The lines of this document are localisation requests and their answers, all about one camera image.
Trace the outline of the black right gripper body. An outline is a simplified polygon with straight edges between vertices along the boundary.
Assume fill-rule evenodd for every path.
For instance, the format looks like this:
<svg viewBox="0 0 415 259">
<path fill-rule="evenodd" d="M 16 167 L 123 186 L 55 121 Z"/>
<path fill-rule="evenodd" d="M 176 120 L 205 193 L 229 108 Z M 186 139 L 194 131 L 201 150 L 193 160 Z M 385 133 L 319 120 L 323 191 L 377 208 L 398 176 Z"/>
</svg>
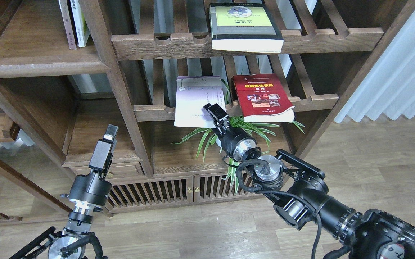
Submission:
<svg viewBox="0 0 415 259">
<path fill-rule="evenodd" d="M 235 162 L 257 158 L 257 142 L 242 128 L 233 127 L 226 117 L 214 119 L 214 125 L 214 133 L 220 139 L 221 147 L 227 156 Z"/>
</svg>

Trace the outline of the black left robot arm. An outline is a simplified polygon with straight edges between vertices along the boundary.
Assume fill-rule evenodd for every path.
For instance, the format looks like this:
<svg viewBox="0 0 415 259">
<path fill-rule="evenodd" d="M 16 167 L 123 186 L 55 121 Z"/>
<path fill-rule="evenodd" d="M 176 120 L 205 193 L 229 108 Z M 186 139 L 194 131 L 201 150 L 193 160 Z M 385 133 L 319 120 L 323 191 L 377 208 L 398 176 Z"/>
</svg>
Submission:
<svg viewBox="0 0 415 259">
<path fill-rule="evenodd" d="M 108 199 L 112 184 L 105 180 L 116 141 L 118 127 L 108 125 L 102 139 L 98 140 L 89 162 L 90 172 L 77 175 L 66 197 L 75 206 L 68 215 L 62 231 L 48 228 L 12 256 L 13 259 L 35 259 L 45 250 L 49 259 L 84 259 L 85 246 L 92 244 L 95 258 L 104 258 L 102 246 L 90 231 L 93 213 L 100 212 Z"/>
</svg>

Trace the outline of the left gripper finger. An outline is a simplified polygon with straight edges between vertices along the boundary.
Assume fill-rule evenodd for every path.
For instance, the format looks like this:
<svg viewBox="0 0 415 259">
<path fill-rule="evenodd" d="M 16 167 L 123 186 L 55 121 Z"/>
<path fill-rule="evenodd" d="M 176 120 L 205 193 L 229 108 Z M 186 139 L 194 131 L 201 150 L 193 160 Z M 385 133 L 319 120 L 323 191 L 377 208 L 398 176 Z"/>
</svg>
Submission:
<svg viewBox="0 0 415 259">
<path fill-rule="evenodd" d="M 113 124 L 108 124 L 106 132 L 104 134 L 104 139 L 109 141 L 109 142 L 114 142 L 116 136 L 117 136 L 117 131 L 118 131 L 119 127 Z"/>
</svg>

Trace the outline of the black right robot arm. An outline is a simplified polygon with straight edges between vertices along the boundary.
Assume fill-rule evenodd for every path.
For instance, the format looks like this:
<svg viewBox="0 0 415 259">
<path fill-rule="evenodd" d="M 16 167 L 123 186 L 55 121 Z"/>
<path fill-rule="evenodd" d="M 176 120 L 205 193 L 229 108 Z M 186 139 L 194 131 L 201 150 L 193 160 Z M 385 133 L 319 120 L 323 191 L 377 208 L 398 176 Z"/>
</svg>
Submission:
<svg viewBox="0 0 415 259">
<path fill-rule="evenodd" d="M 214 133 L 226 156 L 238 165 L 235 178 L 240 187 L 263 194 L 274 203 L 276 213 L 290 226 L 300 230 L 313 221 L 318 229 L 312 249 L 325 229 L 342 247 L 324 258 L 337 259 L 415 259 L 415 227 L 378 209 L 360 213 L 328 194 L 325 174 L 306 161 L 278 149 L 275 156 L 262 155 L 256 141 L 242 128 L 229 123 L 229 115 L 217 104 L 204 110 L 212 117 Z"/>
</svg>

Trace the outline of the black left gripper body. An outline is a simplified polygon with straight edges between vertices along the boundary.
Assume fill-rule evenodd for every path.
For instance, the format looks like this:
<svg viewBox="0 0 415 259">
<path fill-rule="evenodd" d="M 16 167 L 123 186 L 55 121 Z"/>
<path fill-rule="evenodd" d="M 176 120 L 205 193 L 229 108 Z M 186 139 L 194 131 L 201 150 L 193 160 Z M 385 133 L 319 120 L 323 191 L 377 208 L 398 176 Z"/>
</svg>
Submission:
<svg viewBox="0 0 415 259">
<path fill-rule="evenodd" d="M 99 212 L 108 199 L 112 184 L 105 180 L 117 140 L 99 140 L 89 162 L 90 172 L 77 175 L 68 195 L 74 212 Z"/>
</svg>

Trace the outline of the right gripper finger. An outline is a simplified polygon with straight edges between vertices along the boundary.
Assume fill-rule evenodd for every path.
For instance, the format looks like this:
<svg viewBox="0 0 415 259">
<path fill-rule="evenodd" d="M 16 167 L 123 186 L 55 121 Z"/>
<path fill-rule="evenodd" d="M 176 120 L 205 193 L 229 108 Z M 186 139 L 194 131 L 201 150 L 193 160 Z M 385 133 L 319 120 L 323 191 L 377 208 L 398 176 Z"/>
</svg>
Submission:
<svg viewBox="0 0 415 259">
<path fill-rule="evenodd" d="M 204 105 L 203 108 L 207 111 L 207 113 L 215 122 L 226 121 L 229 118 L 228 113 L 226 113 L 226 111 L 223 108 L 221 108 L 218 104 L 212 105 L 208 103 Z"/>
</svg>

